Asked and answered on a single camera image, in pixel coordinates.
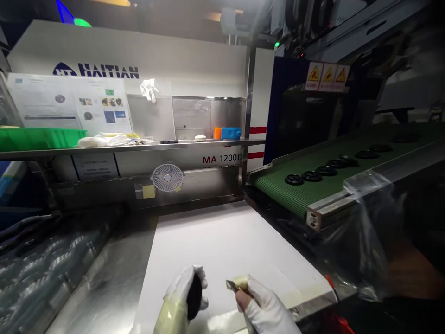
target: small white fan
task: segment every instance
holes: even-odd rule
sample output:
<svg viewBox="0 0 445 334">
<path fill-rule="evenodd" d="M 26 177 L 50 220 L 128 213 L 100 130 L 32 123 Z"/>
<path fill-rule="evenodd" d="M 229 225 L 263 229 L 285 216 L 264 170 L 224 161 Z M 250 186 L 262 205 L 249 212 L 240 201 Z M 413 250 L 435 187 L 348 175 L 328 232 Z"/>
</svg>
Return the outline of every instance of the small white fan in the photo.
<svg viewBox="0 0 445 334">
<path fill-rule="evenodd" d="M 151 177 L 156 188 L 164 192 L 178 189 L 184 181 L 184 173 L 173 164 L 163 164 L 153 171 Z"/>
</svg>

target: conveyor belt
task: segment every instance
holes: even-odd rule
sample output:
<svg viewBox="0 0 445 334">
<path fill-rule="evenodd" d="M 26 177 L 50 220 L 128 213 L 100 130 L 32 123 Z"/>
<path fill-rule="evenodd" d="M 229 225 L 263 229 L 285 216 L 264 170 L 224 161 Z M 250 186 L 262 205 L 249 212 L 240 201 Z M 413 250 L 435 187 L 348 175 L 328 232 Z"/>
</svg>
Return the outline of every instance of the conveyor belt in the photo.
<svg viewBox="0 0 445 334">
<path fill-rule="evenodd" d="M 417 132 L 420 138 L 415 143 L 392 143 L 391 139 L 400 132 Z M 343 180 L 374 168 L 382 163 L 416 150 L 445 135 L 445 123 L 411 123 L 406 125 L 379 124 L 367 129 L 363 134 L 347 136 L 343 141 L 324 147 L 317 152 L 309 153 L 292 161 L 272 166 L 270 169 L 254 173 L 250 183 L 267 196 L 300 217 L 304 217 L 307 206 L 331 196 L 343 189 Z M 389 144 L 392 152 L 379 153 L 380 158 L 359 160 L 359 166 L 338 169 L 338 175 L 323 177 L 321 182 L 305 182 L 300 186 L 292 186 L 284 182 L 289 174 L 301 175 L 323 166 L 330 159 L 340 154 L 354 156 L 354 153 L 365 150 L 373 144 Z"/>
</svg>

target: white work surface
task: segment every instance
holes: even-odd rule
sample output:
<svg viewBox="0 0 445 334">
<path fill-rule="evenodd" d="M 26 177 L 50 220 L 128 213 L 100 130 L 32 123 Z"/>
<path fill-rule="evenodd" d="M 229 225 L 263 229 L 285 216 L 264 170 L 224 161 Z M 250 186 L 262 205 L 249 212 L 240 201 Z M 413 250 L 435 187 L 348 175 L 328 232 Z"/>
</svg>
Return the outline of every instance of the white work surface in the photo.
<svg viewBox="0 0 445 334">
<path fill-rule="evenodd" d="M 204 266 L 209 307 L 190 323 L 207 333 L 207 321 L 237 309 L 226 279 L 250 274 L 275 291 L 287 308 L 332 293 L 325 278 L 245 201 L 159 218 L 136 312 L 136 332 L 153 333 L 164 294 L 190 264 Z M 236 322 L 243 316 L 239 314 Z M 231 327 L 231 332 L 241 328 Z"/>
</svg>

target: stainless steel shelf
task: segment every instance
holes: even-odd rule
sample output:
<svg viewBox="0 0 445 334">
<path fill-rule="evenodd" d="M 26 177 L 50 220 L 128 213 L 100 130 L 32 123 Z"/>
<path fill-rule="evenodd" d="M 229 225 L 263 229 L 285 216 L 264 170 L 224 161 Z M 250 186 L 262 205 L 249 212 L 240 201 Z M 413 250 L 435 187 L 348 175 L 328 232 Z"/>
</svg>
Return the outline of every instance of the stainless steel shelf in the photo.
<svg viewBox="0 0 445 334">
<path fill-rule="evenodd" d="M 95 153 L 116 153 L 116 152 L 139 152 L 139 151 L 158 151 L 181 148 L 197 148 L 205 147 L 224 147 L 224 146 L 252 146 L 264 144 L 264 139 L 239 139 L 235 141 L 216 141 L 208 139 L 203 142 L 197 141 L 180 141 L 176 144 L 151 144 L 151 145 L 126 145 L 111 146 L 100 148 L 63 148 L 54 150 L 37 150 L 37 151 L 15 151 L 0 152 L 0 160 L 35 160 L 36 158 L 52 157 L 56 155 L 72 155 L 72 154 L 95 154 Z"/>
</svg>

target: gloved hand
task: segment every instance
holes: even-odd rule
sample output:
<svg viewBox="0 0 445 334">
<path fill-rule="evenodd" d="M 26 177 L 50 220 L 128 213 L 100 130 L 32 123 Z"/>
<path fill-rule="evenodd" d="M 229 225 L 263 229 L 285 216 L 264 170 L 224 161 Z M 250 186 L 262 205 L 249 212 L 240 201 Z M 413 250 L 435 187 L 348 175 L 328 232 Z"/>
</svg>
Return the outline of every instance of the gloved hand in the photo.
<svg viewBox="0 0 445 334">
<path fill-rule="evenodd" d="M 247 285 L 258 303 L 241 290 L 236 293 L 236 302 L 258 334 L 301 334 L 290 312 L 272 290 L 250 276 Z"/>
<path fill-rule="evenodd" d="M 164 304 L 154 327 L 154 334 L 185 334 L 189 325 L 187 320 L 187 295 L 195 273 L 201 279 L 203 289 L 207 287 L 202 266 L 191 265 L 180 271 L 167 289 Z M 202 297 L 200 309 L 206 309 L 209 301 Z"/>
</svg>

